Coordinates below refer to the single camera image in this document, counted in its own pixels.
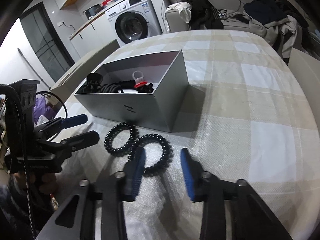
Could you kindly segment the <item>left hand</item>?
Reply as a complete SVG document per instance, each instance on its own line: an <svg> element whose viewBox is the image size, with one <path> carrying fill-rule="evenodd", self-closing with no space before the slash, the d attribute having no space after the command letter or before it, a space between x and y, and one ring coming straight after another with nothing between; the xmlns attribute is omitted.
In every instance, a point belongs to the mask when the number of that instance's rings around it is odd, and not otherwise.
<svg viewBox="0 0 320 240"><path fill-rule="evenodd" d="M58 184L56 181L56 175L53 173L47 173L44 175L34 175L31 174L26 179L24 173L14 173L11 175L20 190L27 191L26 180L28 181L29 189L34 189L40 191L43 194L55 193L58 189Z"/></svg>

